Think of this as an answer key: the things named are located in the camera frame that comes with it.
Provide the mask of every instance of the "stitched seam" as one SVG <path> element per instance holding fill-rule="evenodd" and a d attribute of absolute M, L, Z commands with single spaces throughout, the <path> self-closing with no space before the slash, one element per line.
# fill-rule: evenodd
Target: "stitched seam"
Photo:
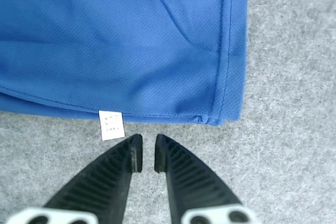
<path fill-rule="evenodd" d="M 13 89 L 4 88 L 4 87 L 1 87 L 1 86 L 0 86 L 0 88 L 5 89 L 5 90 L 9 90 L 9 91 L 12 91 L 12 92 L 15 92 L 15 93 L 23 94 L 23 95 L 26 95 L 28 97 L 38 98 L 38 99 L 41 99 L 41 100 L 44 100 L 44 101 L 48 101 L 48 102 L 54 102 L 54 103 L 57 103 L 57 104 L 62 104 L 62 105 L 67 105 L 67 106 L 73 106 L 75 108 L 83 108 L 83 109 L 87 109 L 87 110 L 97 110 L 98 111 L 98 109 L 88 108 L 88 107 L 74 105 L 74 104 L 69 104 L 69 103 L 64 103 L 64 102 L 58 102 L 58 101 L 54 101 L 54 100 L 38 97 L 36 95 L 32 95 L 32 94 L 27 94 L 27 93 L 23 93 L 23 92 L 20 92 L 20 91 L 16 91 L 16 90 L 13 90 Z M 201 117 L 200 115 L 195 115 L 195 114 L 168 114 L 168 115 L 155 115 L 155 114 L 138 115 L 138 114 L 128 114 L 128 113 L 123 113 L 123 114 L 125 114 L 125 115 L 131 115 L 131 116 L 139 116 L 139 117 L 142 117 L 142 116 L 143 117 L 151 117 L 152 116 L 152 117 L 157 117 L 157 118 L 164 118 L 164 117 L 166 117 L 166 118 L 172 118 L 172 117 L 176 117 L 176 116 L 177 117 L 179 117 L 179 116 L 198 116 L 198 117 Z"/>
<path fill-rule="evenodd" d="M 217 69 L 216 69 L 216 84 L 215 84 L 215 93 L 214 93 L 214 98 L 212 101 L 212 105 L 211 105 L 211 111 L 209 113 L 209 115 L 212 114 L 212 112 L 214 111 L 214 105 L 215 105 L 215 101 L 216 101 L 216 93 L 217 93 L 217 87 L 218 87 L 218 78 L 219 78 L 219 69 L 221 66 L 221 59 L 222 59 L 222 43 L 223 43 L 223 12 L 224 12 L 224 0 L 220 0 L 220 21 L 219 21 L 219 42 L 218 42 L 218 62 L 217 62 Z"/>
<path fill-rule="evenodd" d="M 226 86 L 227 86 L 227 78 L 228 78 L 228 73 L 230 69 L 230 49 L 231 49 L 231 24 L 232 24 L 232 0 L 230 0 L 230 17 L 229 17 L 229 40 L 228 40 L 228 50 L 227 50 L 227 69 L 226 69 L 226 77 L 225 77 L 225 85 L 224 85 L 224 94 L 222 97 L 222 102 L 221 102 L 221 109 L 219 111 L 219 116 L 218 119 L 220 118 L 220 115 L 222 114 L 222 110 L 224 107 L 224 100 L 225 100 L 225 94 L 226 94 Z"/>

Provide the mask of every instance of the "white label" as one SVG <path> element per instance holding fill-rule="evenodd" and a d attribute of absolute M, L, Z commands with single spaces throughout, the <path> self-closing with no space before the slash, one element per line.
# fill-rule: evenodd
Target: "white label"
<path fill-rule="evenodd" d="M 120 112 L 99 111 L 101 137 L 103 141 L 125 137 Z"/>

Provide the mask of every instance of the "gray carpet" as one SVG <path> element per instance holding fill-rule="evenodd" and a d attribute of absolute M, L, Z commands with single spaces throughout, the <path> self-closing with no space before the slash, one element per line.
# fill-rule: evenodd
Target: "gray carpet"
<path fill-rule="evenodd" d="M 158 133 L 209 165 L 263 223 L 336 223 L 336 0 L 249 0 L 241 119 L 222 127 L 126 123 L 144 137 L 124 223 L 170 223 Z M 41 206 L 118 141 L 99 122 L 0 113 L 0 223 Z"/>

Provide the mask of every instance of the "care label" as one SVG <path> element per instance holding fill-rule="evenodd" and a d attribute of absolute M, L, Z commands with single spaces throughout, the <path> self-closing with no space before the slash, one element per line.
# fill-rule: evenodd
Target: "care label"
<path fill-rule="evenodd" d="M 125 137 L 125 130 L 120 112 L 99 111 L 101 137 L 103 141 Z"/>

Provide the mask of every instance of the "blue fabric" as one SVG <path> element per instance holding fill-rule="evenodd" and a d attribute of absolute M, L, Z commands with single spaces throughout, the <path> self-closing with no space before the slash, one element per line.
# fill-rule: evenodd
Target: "blue fabric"
<path fill-rule="evenodd" d="M 0 110 L 237 120 L 247 0 L 0 0 Z"/>

